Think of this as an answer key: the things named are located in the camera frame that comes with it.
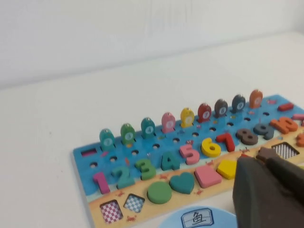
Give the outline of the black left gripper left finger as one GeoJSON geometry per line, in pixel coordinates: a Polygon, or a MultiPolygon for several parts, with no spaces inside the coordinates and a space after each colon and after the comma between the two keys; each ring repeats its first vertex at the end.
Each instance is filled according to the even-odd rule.
{"type": "Polygon", "coordinates": [[[304,189],[289,189],[262,163],[241,157],[233,187],[240,228],[302,228],[304,189]]]}

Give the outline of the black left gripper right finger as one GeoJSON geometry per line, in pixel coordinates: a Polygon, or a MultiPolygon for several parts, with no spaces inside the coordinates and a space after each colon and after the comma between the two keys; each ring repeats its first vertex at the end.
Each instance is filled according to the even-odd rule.
{"type": "Polygon", "coordinates": [[[289,189],[304,188],[304,170],[280,157],[267,159],[267,168],[289,189]]]}

